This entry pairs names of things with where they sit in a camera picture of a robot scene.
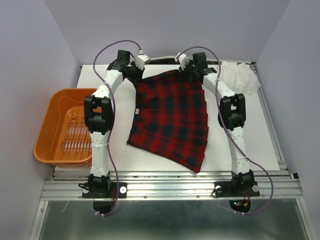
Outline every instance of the orange basket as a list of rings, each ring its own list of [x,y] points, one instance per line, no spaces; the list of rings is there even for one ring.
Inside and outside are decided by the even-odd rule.
[[[59,167],[91,164],[84,98],[95,91],[95,88],[67,88],[52,96],[33,150],[37,160]]]

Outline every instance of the tartan fabric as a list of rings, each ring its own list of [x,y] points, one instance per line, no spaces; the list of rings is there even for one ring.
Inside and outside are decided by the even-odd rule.
[[[209,131],[201,83],[185,81],[178,70],[145,78],[135,108],[127,143],[199,173]]]

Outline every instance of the dual-arm robot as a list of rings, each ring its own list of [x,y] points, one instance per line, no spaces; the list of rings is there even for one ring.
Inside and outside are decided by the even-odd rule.
[[[114,93],[118,86],[129,79],[133,85],[139,84],[145,69],[145,64],[150,58],[139,52],[135,62],[130,62],[130,52],[119,50],[117,59],[112,62],[106,71],[105,83],[108,84]],[[215,182],[215,189],[212,196],[220,197],[244,197],[250,192],[252,197],[259,196],[259,188],[255,182],[254,174],[247,159],[236,148],[235,142],[245,152],[243,127],[246,121],[245,97],[243,94],[236,94],[222,81],[217,81],[217,71],[208,67],[206,54],[204,52],[192,55],[191,63],[185,54],[178,54],[176,61],[180,63],[181,74],[184,74],[189,81],[200,81],[206,86],[219,101],[219,109],[226,127],[227,133],[233,141],[228,139],[232,159],[231,181]],[[92,142],[92,167],[88,181],[81,185],[84,189],[84,198],[109,198],[111,189],[116,188],[110,181],[110,169],[108,167],[107,139],[113,128],[115,116],[111,103],[111,94],[106,84],[100,87],[91,96],[84,99],[85,125],[88,127]]]

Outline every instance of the gray wall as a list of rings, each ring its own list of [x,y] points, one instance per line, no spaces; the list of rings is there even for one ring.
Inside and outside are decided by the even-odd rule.
[[[45,0],[73,55],[92,64],[121,39],[138,41],[151,57],[203,45],[221,59],[256,61],[289,0]],[[123,45],[136,53],[131,45]],[[98,62],[113,61],[119,45]]]
[[[291,0],[257,62],[285,160],[320,238],[320,1]]]
[[[51,95],[78,64],[43,0],[0,7],[0,239],[29,239],[49,167],[33,147]]]

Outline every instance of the white cloth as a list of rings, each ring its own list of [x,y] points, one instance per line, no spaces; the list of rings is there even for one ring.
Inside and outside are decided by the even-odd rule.
[[[261,87],[256,74],[245,63],[222,61],[220,80],[237,94],[254,94]]]

